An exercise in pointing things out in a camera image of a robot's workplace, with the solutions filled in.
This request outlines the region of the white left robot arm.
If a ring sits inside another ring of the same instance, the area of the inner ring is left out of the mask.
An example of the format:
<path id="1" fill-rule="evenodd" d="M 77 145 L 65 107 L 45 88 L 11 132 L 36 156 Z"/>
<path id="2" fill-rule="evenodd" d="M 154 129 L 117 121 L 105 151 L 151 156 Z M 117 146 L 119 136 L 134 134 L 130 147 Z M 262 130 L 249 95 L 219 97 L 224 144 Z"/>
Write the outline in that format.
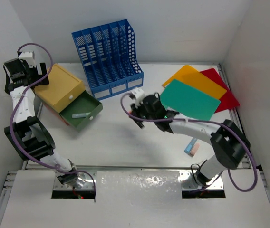
<path id="1" fill-rule="evenodd" d="M 15 58 L 3 64 L 6 74 L 5 92 L 13 101 L 13 114 L 4 133 L 24 161 L 33 161 L 54 171 L 62 185 L 76 186 L 79 180 L 74 164 L 55 151 L 55 143 L 35 113 L 33 89 L 48 85 L 45 63 L 39 74 L 35 60 Z"/>

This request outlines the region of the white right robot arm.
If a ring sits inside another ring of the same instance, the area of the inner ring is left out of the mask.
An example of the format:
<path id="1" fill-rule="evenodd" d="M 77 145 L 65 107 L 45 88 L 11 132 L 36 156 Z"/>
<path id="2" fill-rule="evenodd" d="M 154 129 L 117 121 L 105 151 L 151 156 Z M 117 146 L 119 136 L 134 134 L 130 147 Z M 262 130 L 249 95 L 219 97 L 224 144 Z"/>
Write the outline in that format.
<path id="1" fill-rule="evenodd" d="M 129 116 L 140 128 L 144 127 L 143 122 L 152 122 L 163 132 L 187 135 L 212 146 L 214 155 L 193 174 L 197 185 L 206 186 L 216 174 L 237 169 L 250 148 L 250 142 L 231 120 L 217 123 L 190 119 L 166 109 L 157 94 L 137 91 L 129 97 L 134 101 Z"/>

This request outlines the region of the yellow drawer box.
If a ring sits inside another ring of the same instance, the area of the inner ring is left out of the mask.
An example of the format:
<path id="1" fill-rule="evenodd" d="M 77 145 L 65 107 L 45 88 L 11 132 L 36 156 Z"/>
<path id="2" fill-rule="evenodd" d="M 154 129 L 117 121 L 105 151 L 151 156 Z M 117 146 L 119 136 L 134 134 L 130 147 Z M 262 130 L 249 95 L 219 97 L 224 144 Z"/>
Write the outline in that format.
<path id="1" fill-rule="evenodd" d="M 48 75 L 49 84 L 35 87 L 35 94 L 57 113 L 62 112 L 85 91 L 83 81 L 59 64 Z"/>

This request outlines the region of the pink bottom drawer box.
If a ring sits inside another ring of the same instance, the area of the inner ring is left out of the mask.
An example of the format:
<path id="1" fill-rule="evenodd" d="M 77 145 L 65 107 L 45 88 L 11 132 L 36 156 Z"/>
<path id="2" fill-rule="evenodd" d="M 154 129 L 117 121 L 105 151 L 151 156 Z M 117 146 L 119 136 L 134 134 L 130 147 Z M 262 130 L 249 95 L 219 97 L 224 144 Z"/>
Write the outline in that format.
<path id="1" fill-rule="evenodd" d="M 59 115 L 59 118 L 65 125 L 70 126 L 70 124 L 61 115 Z"/>

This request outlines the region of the green glue stick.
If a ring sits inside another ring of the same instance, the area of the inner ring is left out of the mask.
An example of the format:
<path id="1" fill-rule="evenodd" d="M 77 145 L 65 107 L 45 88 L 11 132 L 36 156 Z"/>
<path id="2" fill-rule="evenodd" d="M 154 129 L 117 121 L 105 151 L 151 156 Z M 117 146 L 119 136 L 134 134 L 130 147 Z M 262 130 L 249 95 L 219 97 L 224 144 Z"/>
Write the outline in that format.
<path id="1" fill-rule="evenodd" d="M 78 119 L 78 118 L 86 118 L 89 116 L 90 113 L 78 113 L 78 114 L 72 114 L 73 119 Z"/>

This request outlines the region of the green folder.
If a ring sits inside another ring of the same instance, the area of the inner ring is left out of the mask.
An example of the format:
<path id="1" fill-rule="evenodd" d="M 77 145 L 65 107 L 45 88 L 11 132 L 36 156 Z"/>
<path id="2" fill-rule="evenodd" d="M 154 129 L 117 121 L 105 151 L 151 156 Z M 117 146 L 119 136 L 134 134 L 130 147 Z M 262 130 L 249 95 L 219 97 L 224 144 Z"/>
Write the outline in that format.
<path id="1" fill-rule="evenodd" d="M 220 105 L 220 100 L 176 79 L 160 94 L 160 101 L 166 108 L 199 120 L 210 120 Z"/>

